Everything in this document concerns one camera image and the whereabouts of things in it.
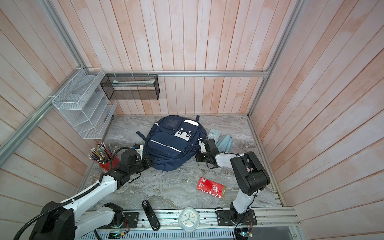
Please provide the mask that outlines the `navy blue student backpack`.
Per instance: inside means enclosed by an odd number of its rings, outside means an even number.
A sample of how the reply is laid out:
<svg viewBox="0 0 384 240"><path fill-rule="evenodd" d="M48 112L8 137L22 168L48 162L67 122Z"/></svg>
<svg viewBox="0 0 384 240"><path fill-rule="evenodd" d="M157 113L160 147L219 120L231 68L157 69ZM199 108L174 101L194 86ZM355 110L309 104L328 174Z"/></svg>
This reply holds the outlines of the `navy blue student backpack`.
<svg viewBox="0 0 384 240"><path fill-rule="evenodd" d="M199 115L194 120L170 115L157 121L147 136L136 132L145 141L144 155L153 158L154 169L176 170L201 150L200 141L207 138L207 132L199 119Z"/></svg>

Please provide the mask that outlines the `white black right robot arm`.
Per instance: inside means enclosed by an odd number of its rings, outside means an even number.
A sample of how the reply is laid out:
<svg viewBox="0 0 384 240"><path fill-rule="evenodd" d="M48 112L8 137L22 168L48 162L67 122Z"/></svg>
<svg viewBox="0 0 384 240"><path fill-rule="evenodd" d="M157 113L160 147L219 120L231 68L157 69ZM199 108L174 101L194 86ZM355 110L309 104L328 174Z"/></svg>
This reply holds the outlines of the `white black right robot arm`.
<svg viewBox="0 0 384 240"><path fill-rule="evenodd" d="M239 223L249 216L257 194L270 184L269 174L254 152L220 152L213 139L201 139L199 145L201 150L196 155L197 162L206 163L210 169L221 167L233 170L240 189L230 209L219 211L218 217Z"/></svg>

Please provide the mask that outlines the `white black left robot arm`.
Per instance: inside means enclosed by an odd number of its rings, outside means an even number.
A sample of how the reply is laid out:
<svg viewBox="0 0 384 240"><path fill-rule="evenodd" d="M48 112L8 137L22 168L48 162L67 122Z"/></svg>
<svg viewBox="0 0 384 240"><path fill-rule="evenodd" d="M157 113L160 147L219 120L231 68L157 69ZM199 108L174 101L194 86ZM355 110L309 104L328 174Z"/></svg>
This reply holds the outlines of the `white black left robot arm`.
<svg viewBox="0 0 384 240"><path fill-rule="evenodd" d="M31 225L34 226L31 240L76 240L99 227L127 227L123 209L116 204L107 203L99 210L87 213L102 198L133 182L133 175L141 176L154 163L151 156L143 156L135 149L122 147L120 151L120 161L116 165L111 164L110 170L93 185L60 203L46 204L41 213L22 226L14 238L20 239Z"/></svg>

